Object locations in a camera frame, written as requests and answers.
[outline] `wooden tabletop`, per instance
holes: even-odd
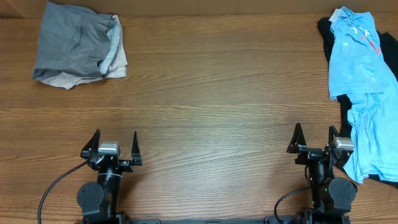
[[[398,14],[373,14],[398,37]],[[32,80],[40,20],[0,20],[0,223],[37,223],[45,189],[83,162],[99,128],[128,158],[134,131],[144,165],[124,174],[119,210],[133,218],[262,218],[307,185],[286,153],[295,123],[323,147],[340,128],[328,97],[317,21],[326,14],[122,17],[127,77],[70,91]],[[338,176],[345,177],[335,169]],[[78,189],[89,167],[48,195],[43,223],[81,220]],[[398,190],[365,180],[353,223],[398,222]],[[281,215],[310,206],[286,198]]]

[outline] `white cloth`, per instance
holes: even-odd
[[[127,59],[126,59],[126,53],[124,52],[124,48],[123,48],[122,27],[121,27],[121,24],[119,21],[119,17],[117,15],[114,15],[113,19],[115,20],[116,25],[120,27],[120,40],[119,40],[119,45],[118,45],[116,55],[113,58],[113,61],[109,67],[109,70],[108,70],[107,74],[105,75],[105,78],[123,78],[123,77],[126,77]],[[61,87],[66,90],[69,90],[72,87],[77,86],[79,84],[95,82],[98,80],[102,80],[102,78],[77,77],[77,76],[62,72],[59,75],[48,78],[46,80],[42,80],[42,82],[45,84],[48,84],[48,85],[52,85],[55,87]]]

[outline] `light blue cloth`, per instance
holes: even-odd
[[[398,83],[383,60],[373,17],[342,7],[330,20],[330,98],[347,94],[353,104],[348,122],[354,153],[344,170],[360,184],[369,174],[398,182]]]

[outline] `folded gray fabric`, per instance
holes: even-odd
[[[112,15],[47,2],[32,78],[43,81],[63,72],[83,78],[103,78],[110,66],[103,62],[112,61],[116,50],[109,50],[119,44],[119,28],[110,31],[115,25]]]

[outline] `black cloth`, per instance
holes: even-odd
[[[335,44],[335,35],[330,30],[330,26],[331,22],[329,21],[329,17],[324,17],[318,21],[318,29],[323,37],[323,51],[325,52],[325,57],[328,63],[330,61],[333,45]],[[395,40],[395,38],[388,32],[380,34],[378,31],[377,34],[380,38],[380,48],[384,57],[384,62],[391,69],[398,81],[398,41]],[[350,138],[353,127],[348,122],[347,112],[351,109],[353,104],[346,94],[337,96],[337,100],[340,102],[341,113],[341,129],[339,135],[341,137]],[[345,172],[343,166],[344,164],[338,164],[337,168]],[[378,175],[369,174],[369,179],[393,185],[398,188],[398,182],[380,180]]]

